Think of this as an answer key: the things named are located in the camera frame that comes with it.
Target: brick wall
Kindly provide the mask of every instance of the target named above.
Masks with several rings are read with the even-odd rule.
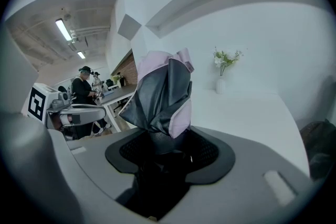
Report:
[[[125,77],[126,85],[137,84],[138,72],[133,54],[129,55],[112,75],[115,76],[118,72]]]

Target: black cap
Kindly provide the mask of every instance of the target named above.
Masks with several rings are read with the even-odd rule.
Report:
[[[78,71],[87,71],[88,73],[91,73],[91,68],[89,68],[87,66],[84,66],[84,67],[78,69]]]

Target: table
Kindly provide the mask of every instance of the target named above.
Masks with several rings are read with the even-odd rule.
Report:
[[[127,97],[130,97],[134,94],[135,90],[137,88],[137,85],[126,85],[123,86],[121,88],[116,88],[114,90],[113,93],[101,97],[99,101],[97,101],[97,105],[102,105],[105,109],[106,109],[106,113],[111,121],[111,123],[113,124],[113,126],[115,127],[115,129],[117,130],[117,132],[121,132],[118,124],[115,121],[115,114],[112,111],[110,111],[109,109],[109,105],[114,104],[122,99],[125,99]]]
[[[116,87],[118,87],[118,84],[112,85],[112,86],[108,87],[108,89],[110,90],[110,89],[113,89],[113,88],[116,88]]]
[[[191,100],[193,126],[264,144],[309,176],[300,132],[279,95],[193,88]]]

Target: ceiling light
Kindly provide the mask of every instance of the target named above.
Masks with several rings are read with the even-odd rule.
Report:
[[[63,36],[65,37],[65,39],[67,41],[71,41],[72,39],[71,39],[67,29],[65,28],[63,20],[62,19],[56,20],[56,25],[57,25],[58,29],[61,31],[61,33],[63,34]]]
[[[80,58],[85,59],[85,56],[84,56],[83,52],[80,51],[77,54],[80,56]]]

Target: flower vase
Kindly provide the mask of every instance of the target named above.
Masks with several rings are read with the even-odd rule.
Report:
[[[222,76],[220,76],[216,82],[216,92],[218,94],[223,94],[224,91],[225,91],[225,80]]]

